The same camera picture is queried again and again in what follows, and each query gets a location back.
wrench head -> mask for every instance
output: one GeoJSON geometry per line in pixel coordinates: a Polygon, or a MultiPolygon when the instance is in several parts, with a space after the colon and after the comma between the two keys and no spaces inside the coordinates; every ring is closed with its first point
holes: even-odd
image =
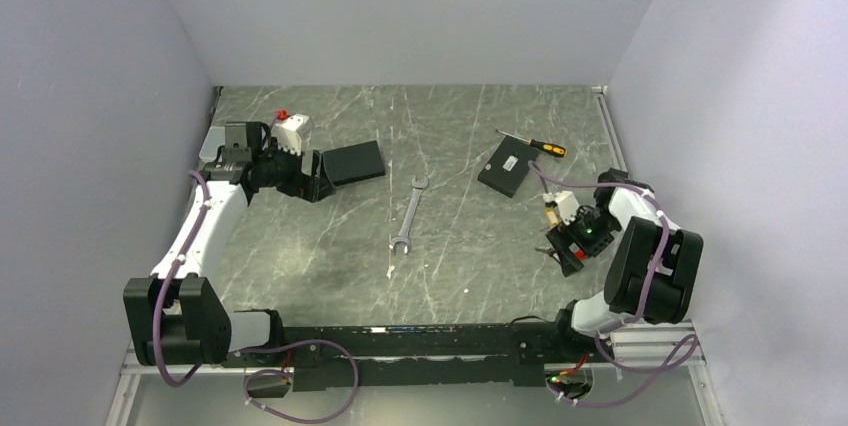
{"type": "Polygon", "coordinates": [[[430,180],[427,179],[427,176],[424,176],[424,179],[418,181],[414,177],[412,178],[412,187],[415,189],[424,189],[427,185],[430,184],[430,180]]]}
{"type": "Polygon", "coordinates": [[[392,253],[397,252],[398,244],[403,245],[403,254],[409,254],[409,248],[412,247],[412,243],[409,242],[409,238],[403,236],[395,236],[394,238],[389,240],[389,249],[392,250],[392,253]]]}

silver wrench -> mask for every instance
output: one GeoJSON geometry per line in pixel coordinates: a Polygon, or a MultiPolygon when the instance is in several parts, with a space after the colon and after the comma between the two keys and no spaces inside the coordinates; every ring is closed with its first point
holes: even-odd
{"type": "Polygon", "coordinates": [[[418,207],[418,200],[421,199],[421,192],[430,184],[427,176],[421,181],[416,181],[412,178],[412,199],[409,200],[409,206],[406,208],[406,216],[403,218],[403,224],[400,227],[400,233],[389,240],[389,249],[394,253],[399,243],[403,243],[403,254],[409,254],[409,248],[412,243],[409,241],[409,227],[412,226],[412,218],[415,217],[415,209],[418,207]]]}

wall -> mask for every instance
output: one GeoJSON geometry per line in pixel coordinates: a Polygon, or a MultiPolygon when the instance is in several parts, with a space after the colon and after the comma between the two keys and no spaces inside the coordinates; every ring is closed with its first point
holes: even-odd
{"type": "Polygon", "coordinates": [[[167,0],[0,0],[0,424],[105,421],[210,98],[167,0]]]}
{"type": "Polygon", "coordinates": [[[846,424],[848,0],[654,0],[610,84],[731,425],[846,424]]]}
{"type": "Polygon", "coordinates": [[[225,85],[607,84],[651,0],[171,0],[225,85]]]}

tabletop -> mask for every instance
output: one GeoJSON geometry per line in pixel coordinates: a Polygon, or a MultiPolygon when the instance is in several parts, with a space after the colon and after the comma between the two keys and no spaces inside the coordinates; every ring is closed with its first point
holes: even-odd
{"type": "MultiPolygon", "coordinates": [[[[277,309],[289,326],[505,322],[553,318],[601,290],[614,248],[564,278],[547,247],[533,173],[513,198],[477,181],[500,144],[495,129],[563,145],[543,170],[593,181],[614,164],[588,86],[226,87],[213,125],[312,118],[309,148],[377,140],[386,176],[341,186],[318,203],[258,193],[210,278],[230,309],[277,309]],[[393,255],[412,178],[427,187],[408,255],[393,255]]],[[[576,192],[591,203],[591,191],[576,192]]]]}

white label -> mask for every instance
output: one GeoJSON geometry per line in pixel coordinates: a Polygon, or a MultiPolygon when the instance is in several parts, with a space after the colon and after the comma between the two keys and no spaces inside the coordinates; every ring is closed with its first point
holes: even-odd
{"type": "Polygon", "coordinates": [[[506,162],[504,163],[504,169],[507,170],[507,171],[512,171],[512,168],[515,166],[515,163],[517,163],[517,162],[518,162],[518,158],[516,158],[515,156],[508,157],[506,159],[506,162]]]}

